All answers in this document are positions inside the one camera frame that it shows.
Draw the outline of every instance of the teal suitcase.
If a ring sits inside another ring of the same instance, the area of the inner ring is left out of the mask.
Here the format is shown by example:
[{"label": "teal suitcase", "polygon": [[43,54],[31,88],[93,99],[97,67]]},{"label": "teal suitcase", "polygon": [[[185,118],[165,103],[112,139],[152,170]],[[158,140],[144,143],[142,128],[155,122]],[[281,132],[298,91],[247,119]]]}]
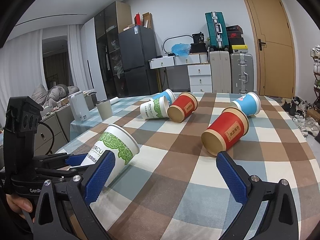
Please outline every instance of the teal suitcase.
[{"label": "teal suitcase", "polygon": [[226,24],[222,12],[210,12],[205,14],[207,20],[210,44],[213,50],[229,50],[229,40]]}]

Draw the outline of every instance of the white curtain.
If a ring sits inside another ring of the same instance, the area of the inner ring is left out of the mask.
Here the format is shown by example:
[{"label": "white curtain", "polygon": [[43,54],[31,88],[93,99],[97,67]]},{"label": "white curtain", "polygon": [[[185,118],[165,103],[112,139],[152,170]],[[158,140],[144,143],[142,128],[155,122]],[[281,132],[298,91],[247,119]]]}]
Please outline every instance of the white curtain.
[{"label": "white curtain", "polygon": [[79,25],[68,25],[68,52],[73,85],[80,90],[88,90],[81,52]]},{"label": "white curtain", "polygon": [[42,61],[42,29],[7,41],[0,49],[0,123],[10,97],[32,96],[43,84],[47,89]]}]

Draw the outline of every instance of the blue gripper pad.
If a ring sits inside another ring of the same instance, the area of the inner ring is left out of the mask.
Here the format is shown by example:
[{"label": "blue gripper pad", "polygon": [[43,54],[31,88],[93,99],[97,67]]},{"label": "blue gripper pad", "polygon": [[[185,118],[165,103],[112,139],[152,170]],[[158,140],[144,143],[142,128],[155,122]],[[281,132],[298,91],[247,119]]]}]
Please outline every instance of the blue gripper pad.
[{"label": "blue gripper pad", "polygon": [[68,164],[68,165],[70,165],[72,167],[79,166],[79,165],[81,165],[82,161],[84,160],[84,158],[86,156],[87,156],[87,153],[70,156],[66,160],[66,164]]},{"label": "blue gripper pad", "polygon": [[236,202],[244,205],[248,199],[246,184],[222,153],[218,153],[216,164],[233,198]]},{"label": "blue gripper pad", "polygon": [[103,159],[95,173],[89,179],[85,191],[84,202],[89,206],[90,203],[97,201],[99,194],[108,180],[111,171],[116,165],[115,154],[111,151]]}]

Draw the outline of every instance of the green leaf pattern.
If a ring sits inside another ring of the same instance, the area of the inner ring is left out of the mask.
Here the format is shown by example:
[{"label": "green leaf pattern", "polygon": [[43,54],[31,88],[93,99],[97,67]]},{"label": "green leaf pattern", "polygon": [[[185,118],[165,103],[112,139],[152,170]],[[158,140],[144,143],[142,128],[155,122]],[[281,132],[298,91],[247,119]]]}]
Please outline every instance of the green leaf pattern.
[{"label": "green leaf pattern", "polygon": [[161,109],[160,109],[160,99],[157,98],[157,99],[153,100],[153,102],[155,104],[154,108],[155,108],[155,111],[157,112],[157,117],[163,118],[162,113],[161,113]]},{"label": "green leaf pattern", "polygon": [[124,165],[127,165],[133,158],[131,150],[115,135],[109,132],[104,132],[99,141],[110,149],[118,149],[118,157],[124,160]]}]

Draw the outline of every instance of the wooden door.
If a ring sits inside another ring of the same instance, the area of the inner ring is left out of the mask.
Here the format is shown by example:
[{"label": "wooden door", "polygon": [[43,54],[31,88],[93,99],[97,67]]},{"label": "wooden door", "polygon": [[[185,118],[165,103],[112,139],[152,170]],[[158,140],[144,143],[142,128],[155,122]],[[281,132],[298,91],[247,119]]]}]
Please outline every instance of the wooden door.
[{"label": "wooden door", "polygon": [[291,98],[295,83],[292,33],[281,0],[245,0],[252,22],[260,95]]}]

